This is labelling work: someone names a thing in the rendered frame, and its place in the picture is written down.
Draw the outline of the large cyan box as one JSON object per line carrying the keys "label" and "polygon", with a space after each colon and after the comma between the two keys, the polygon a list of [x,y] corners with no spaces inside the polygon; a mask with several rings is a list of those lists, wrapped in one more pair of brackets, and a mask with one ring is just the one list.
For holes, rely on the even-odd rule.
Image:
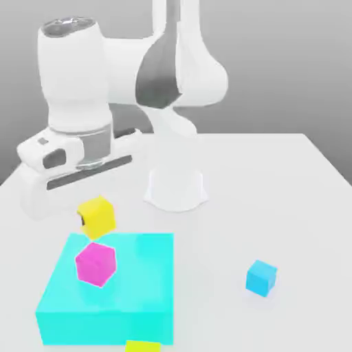
{"label": "large cyan box", "polygon": [[174,343],[174,236],[112,233],[99,242],[117,254],[103,287],[77,277],[75,258],[87,245],[71,234],[36,308],[45,346]]}

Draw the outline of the small yellow cube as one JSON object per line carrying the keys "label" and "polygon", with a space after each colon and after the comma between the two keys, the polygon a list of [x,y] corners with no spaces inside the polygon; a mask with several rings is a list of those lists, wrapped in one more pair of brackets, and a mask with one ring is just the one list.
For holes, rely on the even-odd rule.
{"label": "small yellow cube", "polygon": [[80,204],[77,213],[82,220],[81,229],[91,241],[99,239],[116,228],[113,205],[103,196]]}

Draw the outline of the small magenta cube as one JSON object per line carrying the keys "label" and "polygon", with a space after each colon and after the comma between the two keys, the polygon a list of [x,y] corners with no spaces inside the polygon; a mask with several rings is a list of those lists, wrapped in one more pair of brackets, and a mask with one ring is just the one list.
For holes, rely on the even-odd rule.
{"label": "small magenta cube", "polygon": [[91,242],[75,257],[75,264],[80,281],[103,288],[117,270],[116,250]]}

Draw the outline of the small blue cube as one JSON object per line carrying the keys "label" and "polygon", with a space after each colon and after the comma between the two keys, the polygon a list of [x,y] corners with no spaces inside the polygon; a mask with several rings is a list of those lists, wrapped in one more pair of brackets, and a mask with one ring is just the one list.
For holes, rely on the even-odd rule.
{"label": "small blue cube", "polygon": [[247,271],[245,288],[262,297],[267,297],[275,286],[277,268],[256,260]]}

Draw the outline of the small lime cube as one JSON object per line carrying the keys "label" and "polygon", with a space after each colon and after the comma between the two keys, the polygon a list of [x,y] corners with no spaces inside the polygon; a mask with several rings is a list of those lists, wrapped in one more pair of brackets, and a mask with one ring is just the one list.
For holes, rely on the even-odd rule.
{"label": "small lime cube", "polygon": [[128,340],[124,352],[161,352],[159,342]]}

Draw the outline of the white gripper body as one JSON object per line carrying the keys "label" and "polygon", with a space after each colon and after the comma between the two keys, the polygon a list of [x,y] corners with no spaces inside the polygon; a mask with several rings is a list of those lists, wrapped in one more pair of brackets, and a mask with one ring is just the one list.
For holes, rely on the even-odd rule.
{"label": "white gripper body", "polygon": [[98,196],[133,161],[139,129],[44,129],[20,143],[21,206],[32,219]]}

